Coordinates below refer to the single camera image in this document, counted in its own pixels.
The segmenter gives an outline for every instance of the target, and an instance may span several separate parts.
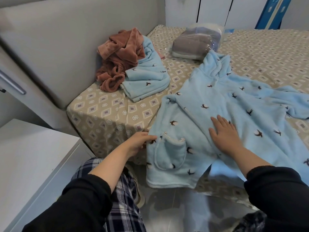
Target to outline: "light blue fleece robe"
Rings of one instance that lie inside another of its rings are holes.
[[[145,36],[143,47],[146,57],[138,60],[138,65],[126,70],[125,81],[120,85],[126,95],[137,102],[166,89],[170,77],[155,51],[151,40]]]
[[[238,76],[229,63],[229,55],[210,51],[176,94],[163,97],[149,132],[158,139],[147,145],[151,187],[194,188],[212,163],[211,176],[246,180],[210,137],[211,117],[218,114],[235,124],[245,148],[274,166],[295,169],[309,184],[308,149],[285,119],[308,120],[309,95]]]

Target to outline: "robe pocket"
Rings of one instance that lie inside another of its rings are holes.
[[[184,138],[176,140],[169,137],[167,133],[163,133],[154,151],[154,163],[163,170],[178,169],[183,165],[186,154]]]

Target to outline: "nightstand drawer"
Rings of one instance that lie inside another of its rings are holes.
[[[23,227],[40,215],[44,210],[50,207],[56,199],[61,195],[64,187],[70,182],[77,168],[91,157],[87,151],[86,145],[80,140],[78,146],[60,167],[57,167],[42,187],[35,194],[36,197],[30,200],[30,205],[23,208],[25,212],[18,222],[15,222],[11,232],[20,232]]]

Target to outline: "person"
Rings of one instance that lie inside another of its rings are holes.
[[[247,181],[250,202],[259,208],[247,215],[234,231],[309,231],[309,187],[299,174],[274,167],[243,147],[233,124],[217,116],[209,129],[217,148],[231,156]],[[138,185],[125,168],[144,142],[156,140],[137,132],[105,159],[82,165],[60,198],[27,224],[28,231],[146,231],[136,205]]]

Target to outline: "clear plastic packaging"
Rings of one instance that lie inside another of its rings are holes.
[[[212,23],[195,23],[188,27],[172,46],[172,55],[178,58],[203,60],[212,49],[218,51],[224,27]]]

